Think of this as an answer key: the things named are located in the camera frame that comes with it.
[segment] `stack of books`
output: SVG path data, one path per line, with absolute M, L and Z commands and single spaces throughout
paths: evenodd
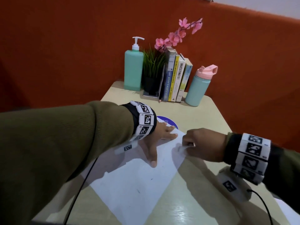
M 159 99 L 181 102 L 193 65 L 188 58 L 179 55 L 172 47 L 167 47 L 166 56 Z

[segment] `blue round object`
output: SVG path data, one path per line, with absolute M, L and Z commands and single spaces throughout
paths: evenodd
M 161 120 L 163 120 L 164 122 L 170 124 L 170 125 L 174 125 L 175 128 L 178 129 L 177 125 L 175 124 L 174 121 L 172 121 L 171 119 L 167 118 L 167 117 L 164 117 L 164 116 L 157 116 L 158 118 L 160 118 Z

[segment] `olive green sleeve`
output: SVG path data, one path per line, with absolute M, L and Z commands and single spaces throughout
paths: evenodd
M 224 162 L 235 163 L 242 135 L 228 133 Z M 267 189 L 300 213 L 300 154 L 271 144 L 268 166 L 262 181 Z
M 0 223 L 28 224 L 133 128 L 129 110 L 111 102 L 0 113 Z

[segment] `teal pump bottle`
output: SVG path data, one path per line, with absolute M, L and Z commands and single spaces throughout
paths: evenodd
M 135 44 L 132 50 L 125 52 L 125 68 L 124 68 L 124 89 L 140 91 L 143 71 L 144 54 L 140 52 L 140 47 L 137 45 L 137 39 L 142 37 L 132 37 L 135 39 Z

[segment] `hand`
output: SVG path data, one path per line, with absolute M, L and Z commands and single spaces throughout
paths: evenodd
M 151 161 L 151 166 L 157 166 L 157 151 L 156 145 L 160 139 L 173 140 L 178 137 L 178 134 L 172 134 L 174 126 L 167 126 L 166 122 L 157 121 L 156 128 L 153 133 L 146 136 L 141 143 L 146 147 L 146 157 Z
M 188 147 L 187 154 L 211 162 L 223 162 L 226 147 L 226 135 L 205 128 L 188 130 L 182 137 L 182 145 Z

